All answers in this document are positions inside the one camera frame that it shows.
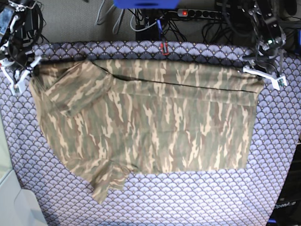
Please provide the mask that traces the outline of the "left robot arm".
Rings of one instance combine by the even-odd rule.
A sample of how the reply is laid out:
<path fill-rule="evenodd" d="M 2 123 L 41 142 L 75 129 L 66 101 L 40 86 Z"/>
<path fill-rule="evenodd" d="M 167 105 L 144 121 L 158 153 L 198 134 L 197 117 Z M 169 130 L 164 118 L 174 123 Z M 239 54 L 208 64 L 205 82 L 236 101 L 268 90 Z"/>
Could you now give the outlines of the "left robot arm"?
<path fill-rule="evenodd" d="M 281 76 L 274 65 L 275 58 L 285 45 L 286 35 L 273 14 L 267 0 L 243 0 L 242 10 L 250 17 L 256 39 L 254 52 L 243 56 L 249 66 L 243 67 L 244 73 L 257 76 L 260 80 L 270 80 L 273 89 L 287 86 L 285 76 Z"/>

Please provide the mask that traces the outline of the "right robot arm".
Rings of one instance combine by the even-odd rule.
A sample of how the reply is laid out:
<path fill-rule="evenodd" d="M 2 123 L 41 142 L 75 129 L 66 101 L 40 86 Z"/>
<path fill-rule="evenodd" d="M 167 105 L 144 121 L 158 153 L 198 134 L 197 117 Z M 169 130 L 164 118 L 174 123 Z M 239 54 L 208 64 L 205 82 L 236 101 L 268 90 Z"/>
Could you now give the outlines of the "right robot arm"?
<path fill-rule="evenodd" d="M 0 69 L 10 82 L 12 95 L 26 90 L 42 57 L 33 47 L 42 38 L 44 18 L 38 0 L 6 0 L 0 4 Z"/>

